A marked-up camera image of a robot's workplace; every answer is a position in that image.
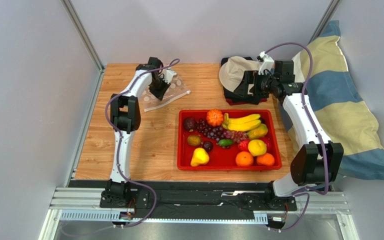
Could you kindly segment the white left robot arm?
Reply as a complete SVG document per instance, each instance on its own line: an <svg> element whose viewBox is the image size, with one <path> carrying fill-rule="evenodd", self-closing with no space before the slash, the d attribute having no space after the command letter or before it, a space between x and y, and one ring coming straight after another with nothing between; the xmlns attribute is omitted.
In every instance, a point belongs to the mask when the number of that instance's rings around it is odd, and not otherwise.
<svg viewBox="0 0 384 240"><path fill-rule="evenodd" d="M139 96L150 87L156 98L162 99L169 83L160 76L164 69L161 63L139 64L127 87L112 95L105 106L105 117L115 136L112 172L101 193L100 207L127 208L133 206L132 187L145 193L155 191L148 185L131 180L130 161L133 140L141 124Z"/></svg>

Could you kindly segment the yellow banana bunch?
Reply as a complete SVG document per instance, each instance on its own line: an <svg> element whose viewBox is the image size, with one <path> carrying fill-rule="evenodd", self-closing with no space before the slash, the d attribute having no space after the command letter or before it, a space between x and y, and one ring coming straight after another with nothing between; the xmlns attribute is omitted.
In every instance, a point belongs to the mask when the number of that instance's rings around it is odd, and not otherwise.
<svg viewBox="0 0 384 240"><path fill-rule="evenodd" d="M231 118L224 114L222 126L229 131L247 132L257 128L262 122L260 114L250 114L240 118Z"/></svg>

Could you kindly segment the clear dotted zip top bag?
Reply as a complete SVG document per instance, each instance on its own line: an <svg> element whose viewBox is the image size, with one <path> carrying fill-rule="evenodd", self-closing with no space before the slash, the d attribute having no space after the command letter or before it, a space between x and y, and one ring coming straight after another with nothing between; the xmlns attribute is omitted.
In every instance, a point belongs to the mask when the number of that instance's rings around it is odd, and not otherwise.
<svg viewBox="0 0 384 240"><path fill-rule="evenodd" d="M166 90L162 100L158 100L147 87L141 95L140 102L144 112L153 111L162 108L173 101L180 99L191 93L191 90L185 84L183 79L178 75L169 76L169 87Z"/></svg>

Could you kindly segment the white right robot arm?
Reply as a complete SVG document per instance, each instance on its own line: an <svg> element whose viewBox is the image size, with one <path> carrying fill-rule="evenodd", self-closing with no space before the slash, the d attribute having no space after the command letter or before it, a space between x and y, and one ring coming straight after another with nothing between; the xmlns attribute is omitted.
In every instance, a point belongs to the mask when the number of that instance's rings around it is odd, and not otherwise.
<svg viewBox="0 0 384 240"><path fill-rule="evenodd" d="M290 165L290 173L271 181L264 191L266 208L278 210L298 194L317 192L324 184L324 195L337 178L344 148L325 133L310 105L306 82L296 82L291 60L264 62L260 70L246 70L234 93L239 96L273 95L289 116L300 147Z"/></svg>

